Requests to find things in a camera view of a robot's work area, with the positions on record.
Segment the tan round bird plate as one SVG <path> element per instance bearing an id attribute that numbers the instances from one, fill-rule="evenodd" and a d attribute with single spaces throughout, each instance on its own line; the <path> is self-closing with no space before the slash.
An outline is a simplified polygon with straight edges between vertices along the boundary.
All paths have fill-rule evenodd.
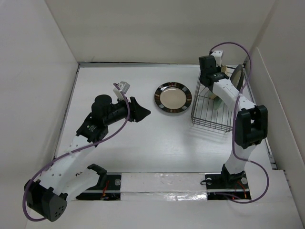
<path id="1" fill-rule="evenodd" d="M 221 67 L 221 72 L 227 75 L 227 66 L 226 65 L 223 65 Z"/>

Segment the teal rectangular divided plate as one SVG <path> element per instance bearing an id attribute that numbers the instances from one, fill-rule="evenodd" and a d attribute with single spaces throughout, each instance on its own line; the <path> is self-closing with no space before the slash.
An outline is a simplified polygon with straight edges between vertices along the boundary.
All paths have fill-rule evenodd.
<path id="1" fill-rule="evenodd" d="M 217 95 L 215 95 L 214 93 L 212 93 L 212 92 L 209 92 L 209 98 L 210 99 L 215 99 L 217 97 Z"/>

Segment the grey rim cream plate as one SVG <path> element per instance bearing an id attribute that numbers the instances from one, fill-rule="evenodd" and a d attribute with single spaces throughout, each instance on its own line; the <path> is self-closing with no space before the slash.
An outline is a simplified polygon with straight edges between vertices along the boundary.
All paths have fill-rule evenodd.
<path id="1" fill-rule="evenodd" d="M 231 78 L 230 78 L 233 86 L 240 91 L 243 83 L 244 83 L 244 71 L 243 71 L 243 66 L 238 65 L 235 70 L 233 71 Z"/>

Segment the teal round flower plate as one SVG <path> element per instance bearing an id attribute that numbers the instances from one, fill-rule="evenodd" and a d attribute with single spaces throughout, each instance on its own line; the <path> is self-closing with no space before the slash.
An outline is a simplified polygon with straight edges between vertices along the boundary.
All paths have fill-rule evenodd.
<path id="1" fill-rule="evenodd" d="M 223 105 L 223 101 L 220 97 L 216 97 L 214 99 L 213 109 L 218 110 Z"/>

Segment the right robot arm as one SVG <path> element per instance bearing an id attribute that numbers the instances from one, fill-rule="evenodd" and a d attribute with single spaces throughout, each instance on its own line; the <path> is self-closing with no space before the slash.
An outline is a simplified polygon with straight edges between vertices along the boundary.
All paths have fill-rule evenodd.
<path id="1" fill-rule="evenodd" d="M 199 57 L 199 80 L 234 114 L 232 152 L 219 178 L 224 187 L 232 187 L 242 178 L 250 154 L 267 137 L 268 110 L 264 105 L 257 106 L 242 95 L 242 66 L 239 65 L 228 76 L 222 72 L 218 60 L 213 55 Z"/>

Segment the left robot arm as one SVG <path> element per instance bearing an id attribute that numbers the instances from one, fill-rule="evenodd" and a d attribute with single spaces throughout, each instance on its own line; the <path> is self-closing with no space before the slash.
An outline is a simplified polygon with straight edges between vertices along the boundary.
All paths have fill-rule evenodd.
<path id="1" fill-rule="evenodd" d="M 124 97 L 112 103 L 108 95 L 99 95 L 91 112 L 76 132 L 67 153 L 39 170 L 24 186 L 22 208 L 25 217 L 33 222 L 54 222 L 64 213 L 69 201 L 90 187 L 106 185 L 107 171 L 91 164 L 81 171 L 82 160 L 99 144 L 109 140 L 108 126 L 120 120 L 139 122 L 151 114 L 134 97 Z"/>

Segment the striped rim round plate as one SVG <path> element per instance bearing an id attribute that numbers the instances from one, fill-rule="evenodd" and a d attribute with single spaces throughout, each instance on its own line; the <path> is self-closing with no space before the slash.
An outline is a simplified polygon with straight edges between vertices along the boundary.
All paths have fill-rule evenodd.
<path id="1" fill-rule="evenodd" d="M 193 96 L 187 86 L 179 82 L 167 82 L 154 92 L 154 102 L 166 115 L 182 115 L 191 106 Z"/>

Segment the foil tape strip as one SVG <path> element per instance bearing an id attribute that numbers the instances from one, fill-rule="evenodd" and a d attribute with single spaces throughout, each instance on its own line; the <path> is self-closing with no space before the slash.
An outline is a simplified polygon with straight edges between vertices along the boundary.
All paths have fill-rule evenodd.
<path id="1" fill-rule="evenodd" d="M 207 201 L 203 173 L 123 173 L 122 201 Z"/>

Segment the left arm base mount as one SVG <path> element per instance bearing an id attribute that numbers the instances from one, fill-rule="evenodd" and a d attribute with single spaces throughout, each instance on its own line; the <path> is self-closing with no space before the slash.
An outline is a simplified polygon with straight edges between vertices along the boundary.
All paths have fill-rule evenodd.
<path id="1" fill-rule="evenodd" d="M 121 173 L 108 173 L 106 181 L 98 182 L 97 185 L 79 194 L 76 199 L 82 201 L 117 201 L 121 200 Z"/>

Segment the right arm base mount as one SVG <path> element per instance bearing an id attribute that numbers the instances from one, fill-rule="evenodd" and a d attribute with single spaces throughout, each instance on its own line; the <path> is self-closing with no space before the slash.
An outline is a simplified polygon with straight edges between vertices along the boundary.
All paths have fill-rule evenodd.
<path id="1" fill-rule="evenodd" d="M 243 184 L 241 180 L 225 184 L 221 180 L 220 173 L 211 173 L 205 174 L 200 184 L 206 187 L 208 200 L 251 200 L 246 177 L 243 179 L 245 179 L 246 184 Z"/>

